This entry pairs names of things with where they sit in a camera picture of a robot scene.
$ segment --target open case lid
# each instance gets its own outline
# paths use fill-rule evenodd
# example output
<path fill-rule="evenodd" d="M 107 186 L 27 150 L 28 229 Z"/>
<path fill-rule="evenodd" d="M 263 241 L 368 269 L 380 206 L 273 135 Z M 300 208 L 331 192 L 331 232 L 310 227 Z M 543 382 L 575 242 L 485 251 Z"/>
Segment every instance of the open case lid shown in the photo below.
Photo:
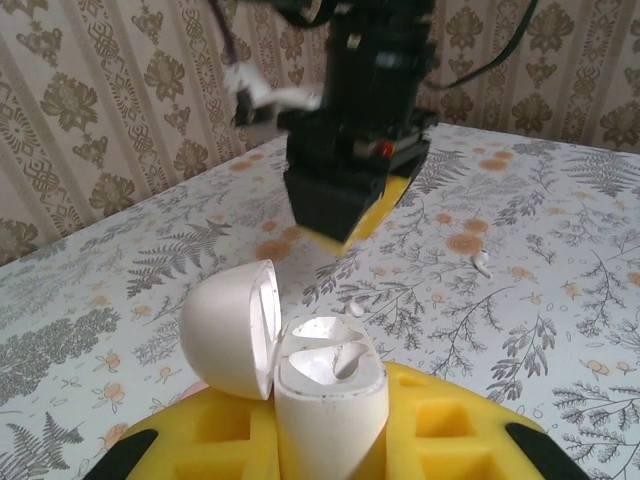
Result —
<path fill-rule="evenodd" d="M 243 398 L 271 395 L 282 319 L 271 260 L 217 273 L 184 302 L 180 341 L 187 362 L 210 387 Z"/>

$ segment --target yellow foam holder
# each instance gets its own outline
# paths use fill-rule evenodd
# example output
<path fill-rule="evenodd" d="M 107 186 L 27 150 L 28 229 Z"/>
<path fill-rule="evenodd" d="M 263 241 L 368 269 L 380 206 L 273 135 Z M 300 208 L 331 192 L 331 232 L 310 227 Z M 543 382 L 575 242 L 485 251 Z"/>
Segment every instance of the yellow foam holder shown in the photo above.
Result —
<path fill-rule="evenodd" d="M 372 467 L 358 479 L 543 480 L 505 430 L 518 423 L 544 433 L 536 423 L 452 383 L 385 366 L 390 411 L 380 451 L 386 458 L 368 462 Z M 158 436 L 131 480 L 281 478 L 273 396 L 245 400 L 208 388 L 141 421 L 121 441 L 148 429 Z"/>
<path fill-rule="evenodd" d="M 409 183 L 410 180 L 408 178 L 396 175 L 389 176 L 382 196 L 364 213 L 351 236 L 344 243 L 308 228 L 301 227 L 300 230 L 332 255 L 343 257 L 354 243 L 366 240 L 376 231 L 384 219 L 393 211 L 407 188 L 409 188 Z"/>

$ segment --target floral tablecloth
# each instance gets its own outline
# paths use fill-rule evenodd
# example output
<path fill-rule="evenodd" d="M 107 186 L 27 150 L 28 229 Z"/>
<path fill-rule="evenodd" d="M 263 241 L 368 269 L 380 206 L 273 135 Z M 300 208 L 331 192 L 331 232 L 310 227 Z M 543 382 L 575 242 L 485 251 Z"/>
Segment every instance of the floral tablecloth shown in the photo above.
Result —
<path fill-rule="evenodd" d="M 356 300 L 383 359 L 533 418 L 593 478 L 640 478 L 640 157 L 430 135 L 399 207 L 341 259 L 294 226 L 279 138 L 0 269 L 0 476 L 82 478 L 202 388 L 187 292 L 271 258 L 285 321 Z"/>

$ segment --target red light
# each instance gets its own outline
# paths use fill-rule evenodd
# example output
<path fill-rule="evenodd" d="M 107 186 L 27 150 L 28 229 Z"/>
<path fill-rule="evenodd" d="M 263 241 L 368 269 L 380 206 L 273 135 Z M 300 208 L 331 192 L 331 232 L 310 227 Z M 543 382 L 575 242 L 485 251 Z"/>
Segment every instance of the red light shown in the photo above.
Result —
<path fill-rule="evenodd" d="M 393 142 L 389 140 L 385 140 L 384 142 L 378 145 L 378 153 L 382 155 L 384 158 L 389 159 L 393 157 L 393 152 L 395 150 L 395 145 Z"/>

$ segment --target patterned wallpaper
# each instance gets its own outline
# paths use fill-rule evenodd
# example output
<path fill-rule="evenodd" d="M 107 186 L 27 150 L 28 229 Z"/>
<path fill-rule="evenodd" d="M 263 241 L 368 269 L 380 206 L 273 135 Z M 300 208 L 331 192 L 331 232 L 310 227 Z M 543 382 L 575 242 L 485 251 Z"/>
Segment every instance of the patterned wallpaper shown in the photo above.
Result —
<path fill-rule="evenodd" d="M 449 82 L 494 56 L 529 0 L 441 0 Z M 239 55 L 273 86 L 324 78 L 325 29 L 224 1 Z M 204 0 L 0 0 L 0 265 L 270 138 L 231 126 Z M 422 90 L 442 120 L 640 152 L 640 2 L 541 0 L 500 68 Z"/>

